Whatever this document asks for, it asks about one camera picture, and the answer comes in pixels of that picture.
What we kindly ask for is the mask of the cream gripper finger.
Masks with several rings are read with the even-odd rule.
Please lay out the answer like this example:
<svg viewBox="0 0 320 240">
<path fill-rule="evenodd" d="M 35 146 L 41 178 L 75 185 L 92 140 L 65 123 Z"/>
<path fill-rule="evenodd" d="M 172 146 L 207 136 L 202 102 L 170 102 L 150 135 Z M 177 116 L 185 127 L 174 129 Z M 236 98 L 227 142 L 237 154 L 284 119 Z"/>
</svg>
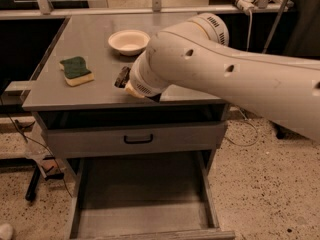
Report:
<svg viewBox="0 0 320 240">
<path fill-rule="evenodd" d="M 128 81 L 125 85 L 125 91 L 133 97 L 144 98 L 144 95 L 139 94 L 132 86 L 131 82 Z"/>
</svg>

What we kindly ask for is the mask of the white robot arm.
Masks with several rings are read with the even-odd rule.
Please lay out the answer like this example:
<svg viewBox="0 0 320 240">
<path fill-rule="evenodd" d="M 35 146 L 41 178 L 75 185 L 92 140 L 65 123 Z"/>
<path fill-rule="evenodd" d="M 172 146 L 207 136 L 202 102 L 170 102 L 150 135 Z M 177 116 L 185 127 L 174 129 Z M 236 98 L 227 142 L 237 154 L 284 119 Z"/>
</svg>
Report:
<svg viewBox="0 0 320 240">
<path fill-rule="evenodd" d="M 320 61 L 227 46 L 228 30 L 204 13 L 153 35 L 125 90 L 153 97 L 176 85 L 219 97 L 320 141 Z"/>
</svg>

